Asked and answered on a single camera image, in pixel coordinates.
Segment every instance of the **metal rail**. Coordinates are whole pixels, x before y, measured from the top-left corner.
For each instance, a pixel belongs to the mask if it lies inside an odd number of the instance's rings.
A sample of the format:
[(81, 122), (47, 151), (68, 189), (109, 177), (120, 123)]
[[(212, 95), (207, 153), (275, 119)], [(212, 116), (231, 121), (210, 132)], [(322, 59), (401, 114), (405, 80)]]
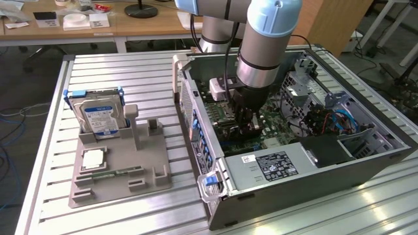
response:
[[(218, 231), (207, 229), (172, 101), (171, 62), (183, 51), (76, 56), (63, 63), (16, 234), (399, 234), (418, 233), (418, 153), (366, 184)], [(327, 52), (320, 57), (418, 141), (418, 128)], [(318, 79), (340, 90), (324, 71)], [(92, 206), (68, 207), (79, 123), (61, 90), (123, 86), (137, 123), (157, 117), (173, 174), (169, 190)]]

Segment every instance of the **robotic arm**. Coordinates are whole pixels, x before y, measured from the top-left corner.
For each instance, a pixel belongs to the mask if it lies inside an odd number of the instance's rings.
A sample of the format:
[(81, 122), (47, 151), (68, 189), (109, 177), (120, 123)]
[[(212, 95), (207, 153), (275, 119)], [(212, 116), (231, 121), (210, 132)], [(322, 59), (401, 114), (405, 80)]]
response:
[(204, 16), (200, 45), (206, 52), (226, 51), (232, 22), (246, 23), (236, 71), (243, 86), (234, 91), (231, 106), (236, 121), (250, 123), (268, 98), (302, 0), (176, 0), (176, 6)]

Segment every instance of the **desk lamp base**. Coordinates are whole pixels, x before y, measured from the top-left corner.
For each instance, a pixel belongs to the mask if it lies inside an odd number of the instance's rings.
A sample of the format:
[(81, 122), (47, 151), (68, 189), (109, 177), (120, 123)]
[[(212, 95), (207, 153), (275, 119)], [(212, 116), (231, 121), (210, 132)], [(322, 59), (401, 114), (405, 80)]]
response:
[(141, 8), (139, 7), (139, 4), (127, 6), (124, 12), (128, 16), (143, 19), (157, 15), (157, 9), (153, 6), (144, 4)]

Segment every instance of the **floor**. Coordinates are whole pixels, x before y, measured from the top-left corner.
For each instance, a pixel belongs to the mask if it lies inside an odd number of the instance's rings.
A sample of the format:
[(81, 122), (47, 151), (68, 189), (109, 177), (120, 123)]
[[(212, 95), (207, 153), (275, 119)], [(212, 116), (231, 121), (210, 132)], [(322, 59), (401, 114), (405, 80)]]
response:
[[(366, 32), (375, 15), (364, 18), (360, 22), (358, 30)], [(372, 35), (372, 39), (379, 37), (383, 28), (390, 24), (384, 21), (376, 32)], [(392, 65), (394, 69), (402, 73), (405, 68), (398, 66), (402, 58), (415, 45), (418, 41), (418, 35), (399, 28), (394, 34), (387, 44), (386, 44), (386, 55), (378, 54), (374, 59), (375, 63), (386, 62)], [(367, 50), (370, 46), (374, 45), (374, 41), (366, 45), (363, 51)], [(99, 48), (96, 50), (91, 49), (89, 44), (79, 45), (63, 45), (63, 49), (69, 54), (103, 54), (103, 53), (116, 53), (116, 46), (113, 43), (99, 43)], [(171, 40), (155, 41), (153, 49), (149, 49), (147, 42), (128, 43), (131, 51), (144, 51), (144, 50), (172, 50), (181, 49), (180, 43)], [(17, 47), (9, 47), (8, 49), (0, 48), (0, 65), (1, 76), (0, 76), (0, 110), (4, 108), (23, 108), (37, 103), (49, 102), (53, 95), (53, 89), (56, 84), (56, 79), (60, 70), (61, 55), (56, 51), (48, 51), (40, 59), (32, 64), (33, 72), (24, 73), (21, 69), (23, 60), (27, 58), (29, 53), (35, 52), (39, 47), (28, 47), (29, 51), (21, 53)], [(344, 53), (339, 56), (339, 60), (346, 64), (346, 66), (358, 72), (364, 68), (372, 66), (372, 64), (364, 60), (358, 59), (351, 53)], [(366, 71), (362, 73), (363, 77), (372, 79), (375, 81), (382, 80), (382, 75), (379, 74), (379, 68)], [(411, 79), (418, 78), (418, 68), (414, 69), (411, 74)], [(32, 110), (29, 114), (43, 113), (48, 109), (47, 106), (39, 107)], [(3, 235), (11, 235), (15, 232), (16, 223), (19, 219), (23, 198), (25, 195), (25, 190), (29, 182), (29, 175), (32, 170), (32, 165), (36, 157), (37, 146), (40, 142), (40, 137), (44, 129), (45, 116), (28, 117), (25, 120), (27, 130), (19, 140), (7, 146), (7, 151), (13, 159), (16, 169), (21, 179), (21, 193), (19, 194), (16, 200), (11, 203), (8, 207), (0, 210), (0, 231)], [(20, 121), (21, 116), (9, 118), (9, 120)], [(9, 130), (15, 128), (13, 124), (0, 122), (0, 137), (8, 133)], [(0, 168), (0, 175), (4, 173), (4, 168)], [(5, 179), (0, 182), (0, 207), (9, 201), (16, 195), (16, 178), (12, 171), (7, 175)]]

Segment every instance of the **barcode sticker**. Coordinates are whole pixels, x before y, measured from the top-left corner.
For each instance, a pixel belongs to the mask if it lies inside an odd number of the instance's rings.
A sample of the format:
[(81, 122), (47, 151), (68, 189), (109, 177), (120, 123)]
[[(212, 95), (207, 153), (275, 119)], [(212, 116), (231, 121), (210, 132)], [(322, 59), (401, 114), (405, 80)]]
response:
[(250, 163), (255, 161), (255, 155), (243, 156), (240, 158), (243, 163)]

